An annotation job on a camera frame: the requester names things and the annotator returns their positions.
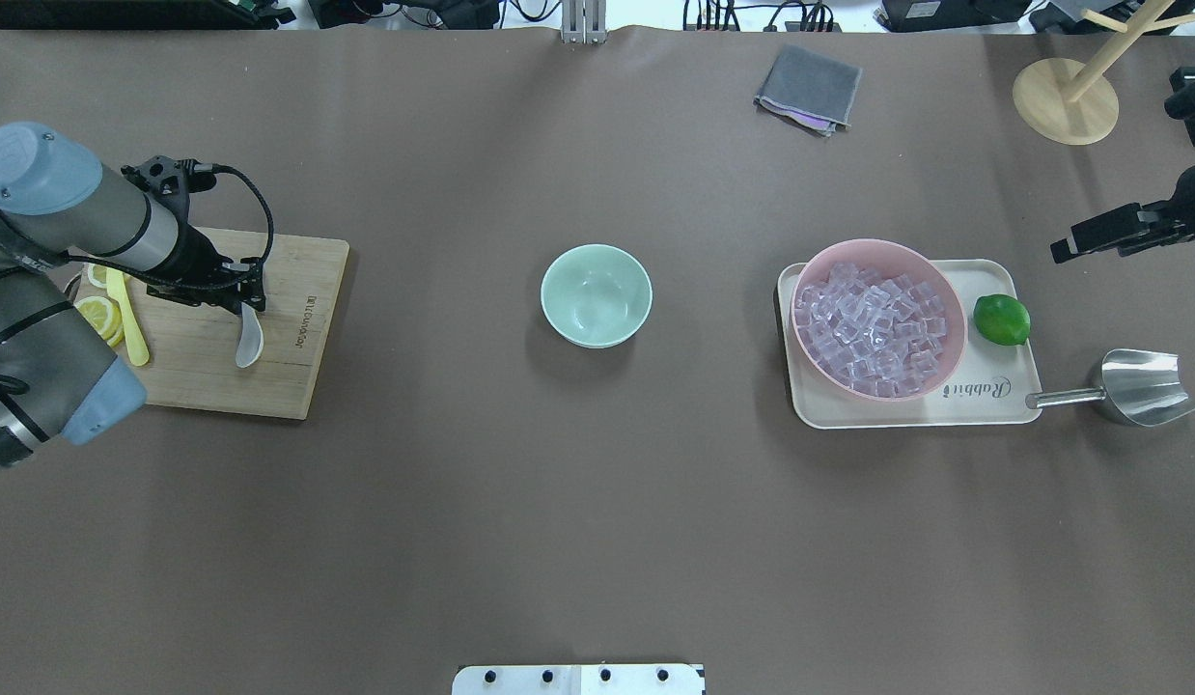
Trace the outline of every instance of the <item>gray cloth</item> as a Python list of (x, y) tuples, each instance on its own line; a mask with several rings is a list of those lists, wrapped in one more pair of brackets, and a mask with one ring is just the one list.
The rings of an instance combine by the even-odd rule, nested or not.
[(821, 56), (799, 45), (783, 45), (755, 102), (766, 110), (831, 136), (850, 128), (851, 105), (863, 68)]

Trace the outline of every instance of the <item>wooden stand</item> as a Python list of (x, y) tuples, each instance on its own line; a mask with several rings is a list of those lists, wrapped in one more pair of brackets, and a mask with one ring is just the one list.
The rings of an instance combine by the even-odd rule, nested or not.
[[(262, 234), (206, 229), (222, 254), (258, 256)], [(129, 281), (134, 314), (143, 327), (152, 361), (134, 368), (147, 386), (148, 404), (223, 413), (305, 419), (324, 358), (349, 245), (337, 239), (276, 234), (264, 290), (263, 356), (246, 369), (233, 361), (240, 319), (217, 307), (184, 307), (147, 295)], [(85, 279), (78, 296), (103, 295)], [(125, 344), (117, 346), (123, 361)]]
[(1013, 80), (1013, 106), (1040, 135), (1065, 144), (1091, 144), (1117, 124), (1117, 93), (1104, 73), (1140, 36), (1195, 21), (1195, 13), (1159, 21), (1172, 0), (1146, 0), (1127, 23), (1083, 10), (1087, 21), (1117, 32), (1087, 64), (1048, 57), (1027, 66)]

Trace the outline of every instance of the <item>mint green bowl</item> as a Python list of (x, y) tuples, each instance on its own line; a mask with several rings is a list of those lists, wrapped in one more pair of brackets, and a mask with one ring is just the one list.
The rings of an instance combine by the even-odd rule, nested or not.
[(581, 348), (611, 348), (631, 338), (650, 316), (650, 273), (627, 251), (605, 244), (576, 246), (545, 270), (545, 320)]

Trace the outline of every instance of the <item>bowl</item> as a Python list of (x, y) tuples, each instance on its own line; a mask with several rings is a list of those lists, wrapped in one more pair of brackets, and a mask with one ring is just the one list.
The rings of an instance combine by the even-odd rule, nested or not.
[(566, 251), (541, 278), (541, 312), (563, 338), (581, 348), (611, 348), (631, 338), (650, 315), (650, 275), (627, 251), (588, 244)]
[[(808, 303), (801, 297), (801, 293), (809, 284), (827, 281), (833, 265), (840, 263), (857, 264), (862, 269), (876, 269), (885, 278), (906, 275), (917, 284), (926, 282), (937, 293), (938, 299), (942, 300), (943, 307), (945, 307), (946, 320), (946, 334), (945, 338), (940, 339), (942, 355), (937, 357), (937, 373), (925, 379), (920, 390), (909, 395), (894, 396), (870, 395), (870, 393), (854, 390), (854, 388), (841, 383), (833, 375), (828, 374), (827, 370), (823, 370), (817, 364), (816, 357), (805, 348), (804, 333), (802, 333), (799, 322), (799, 308), (802, 305)], [(828, 247), (828, 250), (821, 251), (809, 260), (804, 271), (799, 273), (799, 281), (796, 282), (796, 290), (791, 295), (791, 330), (796, 334), (796, 342), (799, 343), (802, 351), (808, 356), (808, 361), (828, 382), (841, 388), (844, 392), (851, 393), (851, 395), (858, 396), (858, 399), (894, 401), (894, 404), (903, 400), (919, 400), (924, 395), (929, 395), (929, 393), (940, 388), (950, 379), (950, 375), (954, 374), (954, 370), (958, 368), (958, 362), (962, 361), (962, 352), (967, 344), (966, 312), (950, 281), (937, 270), (936, 265), (914, 250), (908, 250), (901, 244), (881, 239), (841, 241)]]

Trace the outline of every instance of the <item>white floor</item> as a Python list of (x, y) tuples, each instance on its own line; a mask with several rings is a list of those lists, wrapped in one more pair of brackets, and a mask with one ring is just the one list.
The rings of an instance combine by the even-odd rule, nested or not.
[[(701, 0), (691, 1), (690, 17), (687, 21), (693, 23), (695, 20), (695, 6)], [(529, 14), (540, 14), (541, 8), (554, 6), (554, 0), (520, 0), (525, 12)], [(756, 7), (756, 8), (744, 8), (739, 10), (741, 6), (747, 5), (770, 5), (770, 7)], [(317, 27), (314, 23), (314, 14), (311, 13), (310, 4), (306, 0), (281, 0), (281, 6), (289, 6), (298, 14), (298, 21), (289, 23), (283, 27)], [(828, 2), (833, 10), (833, 17), (835, 17), (836, 23), (841, 26), (844, 32), (870, 32), (870, 33), (884, 33), (884, 27), (876, 23), (876, 19), (871, 17), (877, 7), (881, 6), (880, 0), (831, 0)], [(743, 31), (760, 31), (770, 18), (773, 17), (774, 7), (777, 4), (770, 2), (770, 0), (739, 0), (736, 2), (736, 14), (740, 19), (740, 25)], [(382, 13), (393, 13), (398, 5), (390, 2), (384, 6)], [(550, 18), (545, 19), (543, 23), (528, 23), (516, 12), (516, 8), (505, 5), (508, 11), (508, 17), (504, 18), (504, 27), (523, 27), (523, 26), (547, 26), (558, 27), (560, 23), (562, 11), (557, 10)], [(611, 30), (615, 27), (641, 25), (641, 26), (652, 26), (652, 27), (673, 27), (673, 30), (679, 30), (682, 27), (682, 8), (685, 7), (685, 0), (606, 0), (606, 26)], [(427, 12), (418, 8), (406, 8), (404, 10), (410, 17), (417, 19), (418, 23), (427, 23)], [(779, 31), (784, 31), (784, 23), (786, 21), (799, 21), (801, 10), (797, 5), (789, 5), (778, 14), (777, 21), (774, 24), (778, 26)], [(424, 27), (416, 26), (409, 21), (407, 18), (403, 17), (403, 13), (396, 14), (393, 18), (378, 18), (369, 19), (364, 24), (372, 30), (424, 30)], [(949, 30), (955, 32), (978, 32), (978, 33), (1034, 33), (1034, 27), (1031, 27), (1029, 19), (1025, 17), (1018, 23), (1009, 23), (1007, 25), (991, 25), (985, 27), (963, 27), (962, 30)], [(1175, 32), (1178, 36), (1195, 36), (1195, 23), (1190, 25), (1177, 27)]]

